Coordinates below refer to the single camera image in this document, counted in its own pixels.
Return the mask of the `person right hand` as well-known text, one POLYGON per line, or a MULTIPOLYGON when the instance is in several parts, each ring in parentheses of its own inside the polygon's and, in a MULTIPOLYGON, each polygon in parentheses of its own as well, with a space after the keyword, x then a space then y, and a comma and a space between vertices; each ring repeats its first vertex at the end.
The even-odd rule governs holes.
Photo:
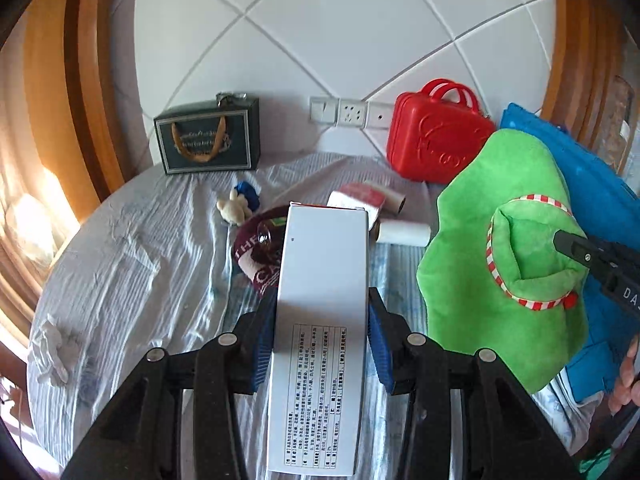
POLYGON ((635 406, 640 405, 640 386, 634 379, 636 377, 634 362, 636 362, 638 353, 639 336, 636 335, 631 339, 626 356, 620 364, 620 374, 618 374, 614 389, 608 397, 608 409, 612 415, 617 414, 629 403, 635 406))

